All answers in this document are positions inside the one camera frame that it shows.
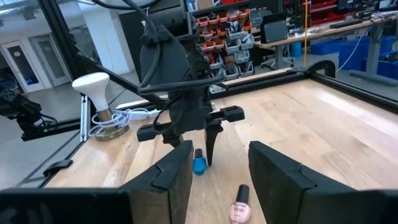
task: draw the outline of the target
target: glass door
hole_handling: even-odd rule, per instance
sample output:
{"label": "glass door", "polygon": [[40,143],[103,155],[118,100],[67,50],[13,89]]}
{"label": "glass door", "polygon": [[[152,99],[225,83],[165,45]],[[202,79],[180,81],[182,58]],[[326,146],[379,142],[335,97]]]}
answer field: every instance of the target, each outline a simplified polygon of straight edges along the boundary
{"label": "glass door", "polygon": [[53,86],[70,82],[70,76],[50,34],[42,37],[32,37],[30,41],[41,61],[47,76]]}
{"label": "glass door", "polygon": [[44,90],[44,85],[34,72],[34,67],[19,41],[1,46],[26,93]]}

